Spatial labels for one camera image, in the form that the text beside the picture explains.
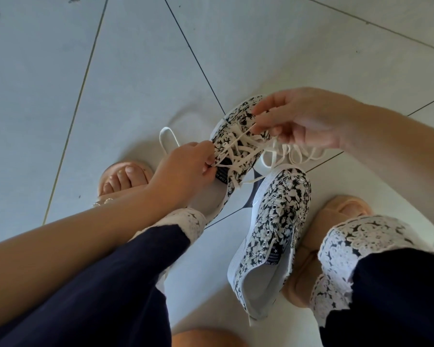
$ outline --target floor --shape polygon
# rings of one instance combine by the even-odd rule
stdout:
[[[180,142],[204,140],[247,96],[297,86],[434,126],[434,0],[0,0],[0,241],[89,208],[117,160],[156,167],[163,126]],[[306,170],[311,215],[336,194],[356,195],[434,247],[434,226],[347,154],[329,151]],[[174,265],[172,329],[319,346],[310,311],[280,297],[249,327],[227,284],[251,191]]]

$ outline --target person's left hand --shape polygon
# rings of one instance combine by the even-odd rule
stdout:
[[[214,181],[212,141],[190,142],[172,151],[157,168],[147,188],[165,206],[186,207],[204,186]]]

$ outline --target shoe tongue label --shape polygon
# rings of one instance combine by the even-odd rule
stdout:
[[[271,266],[275,266],[278,264],[281,259],[281,255],[283,254],[283,246],[280,243],[275,243],[272,246],[272,250],[270,251],[270,255],[268,256],[265,264],[269,264]]]
[[[231,165],[231,159],[226,157],[220,164],[225,166]],[[224,184],[228,184],[228,168],[217,167],[216,179],[222,181]]]

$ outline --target pant leg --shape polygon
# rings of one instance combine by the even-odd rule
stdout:
[[[180,210],[89,266],[11,329],[0,346],[169,346],[159,275],[202,233],[205,219]]]
[[[434,346],[434,255],[382,216],[332,228],[311,305],[325,346]]]

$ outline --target white shoelace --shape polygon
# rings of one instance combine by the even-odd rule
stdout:
[[[224,167],[228,168],[228,177],[233,182],[233,185],[235,185],[235,188],[240,188],[241,184],[252,184],[256,181],[262,179],[265,177],[261,176],[254,180],[245,181],[238,183],[235,177],[235,174],[240,174],[243,171],[243,165],[247,161],[251,160],[255,155],[257,155],[259,152],[262,151],[262,164],[270,168],[270,172],[279,166],[283,161],[285,160],[285,157],[288,156],[289,162],[296,166],[300,164],[304,164],[308,162],[309,160],[319,160],[324,157],[325,152],[323,151],[320,156],[314,157],[315,153],[317,151],[316,148],[313,148],[312,151],[308,152],[304,147],[295,145],[295,144],[280,144],[276,138],[273,138],[269,141],[264,141],[264,138],[260,135],[253,135],[248,136],[247,133],[251,131],[251,129],[254,127],[252,125],[248,130],[243,132],[238,124],[233,124],[230,126],[230,131],[226,134],[226,136],[223,137],[223,140],[225,140],[227,137],[229,138],[229,142],[224,147],[224,150],[217,156],[216,162],[212,165],[212,167]],[[159,143],[161,144],[162,151],[165,156],[167,156],[167,151],[164,147],[163,142],[163,136],[166,133],[166,131],[170,131],[172,133],[172,136],[174,137],[175,142],[178,146],[180,146],[179,141],[177,140],[177,137],[175,136],[173,130],[169,127],[164,127],[161,129],[159,133]],[[246,157],[241,156],[241,152],[246,151],[249,152],[249,154]],[[268,165],[264,161],[264,155],[266,152],[272,153],[272,163]],[[295,161],[294,156],[297,156],[299,161]],[[229,158],[231,161],[230,165],[221,164],[222,161],[225,158]]]

